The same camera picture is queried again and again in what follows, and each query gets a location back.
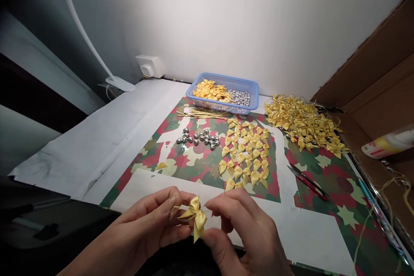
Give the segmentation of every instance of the scissors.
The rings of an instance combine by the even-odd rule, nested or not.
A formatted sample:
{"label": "scissors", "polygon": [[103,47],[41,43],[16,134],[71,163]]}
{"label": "scissors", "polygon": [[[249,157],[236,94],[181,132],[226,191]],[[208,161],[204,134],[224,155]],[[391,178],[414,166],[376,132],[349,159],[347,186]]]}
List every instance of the scissors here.
{"label": "scissors", "polygon": [[323,201],[329,201],[329,196],[326,194],[320,186],[310,180],[303,172],[301,172],[296,166],[288,166],[292,173],[298,177],[304,184],[308,186],[312,191],[316,193]]}

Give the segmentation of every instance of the white bottle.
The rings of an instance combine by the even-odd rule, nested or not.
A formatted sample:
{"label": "white bottle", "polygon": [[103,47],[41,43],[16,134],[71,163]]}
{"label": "white bottle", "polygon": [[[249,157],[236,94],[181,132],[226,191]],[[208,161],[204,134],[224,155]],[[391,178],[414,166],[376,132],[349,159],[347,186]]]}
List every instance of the white bottle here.
{"label": "white bottle", "polygon": [[373,159],[382,159],[414,147],[414,124],[386,134],[361,147],[362,151]]}

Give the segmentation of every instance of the hand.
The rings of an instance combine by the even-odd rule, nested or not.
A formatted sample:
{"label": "hand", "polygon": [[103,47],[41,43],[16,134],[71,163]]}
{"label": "hand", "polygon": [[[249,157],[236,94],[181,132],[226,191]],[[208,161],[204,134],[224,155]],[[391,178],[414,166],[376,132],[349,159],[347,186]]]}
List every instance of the hand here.
{"label": "hand", "polygon": [[[205,207],[213,212],[213,216],[221,216],[222,219],[221,230],[206,230],[203,240],[210,247],[223,276],[293,275],[275,222],[244,189],[227,191],[226,195],[209,200]],[[241,259],[227,236],[233,228],[240,235],[246,250]]]}
{"label": "hand", "polygon": [[159,248],[187,238],[176,218],[194,194],[170,187],[137,201],[91,242],[59,275],[135,275]]}

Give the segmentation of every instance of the red scissors handle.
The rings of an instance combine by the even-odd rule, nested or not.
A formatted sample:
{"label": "red scissors handle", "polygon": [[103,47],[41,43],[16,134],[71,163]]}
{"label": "red scissors handle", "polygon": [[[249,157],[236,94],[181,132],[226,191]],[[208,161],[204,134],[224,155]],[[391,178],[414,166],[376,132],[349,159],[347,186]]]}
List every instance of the red scissors handle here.
{"label": "red scissors handle", "polygon": [[316,188],[316,186],[311,183],[309,180],[307,180],[306,178],[304,178],[302,175],[296,176],[297,178],[300,179],[300,181],[302,181],[304,184],[306,184],[308,186],[308,188],[310,188],[312,191],[314,191],[316,193],[316,195],[318,195],[323,201],[329,201],[329,198],[325,195],[325,193],[323,191],[320,191],[319,189]]}

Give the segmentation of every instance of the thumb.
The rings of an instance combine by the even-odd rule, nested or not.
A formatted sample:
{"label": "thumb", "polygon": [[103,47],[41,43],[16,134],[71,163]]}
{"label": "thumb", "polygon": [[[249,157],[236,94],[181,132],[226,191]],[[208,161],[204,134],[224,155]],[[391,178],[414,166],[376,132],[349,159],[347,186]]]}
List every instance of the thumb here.
{"label": "thumb", "polygon": [[135,237],[141,238],[145,234],[152,231],[155,227],[168,220],[171,209],[175,205],[176,201],[176,197],[172,196],[149,214],[133,221],[133,226],[135,227]]}
{"label": "thumb", "polygon": [[243,275],[244,268],[225,232],[216,228],[208,229],[203,233],[203,241],[210,248],[222,276]]}

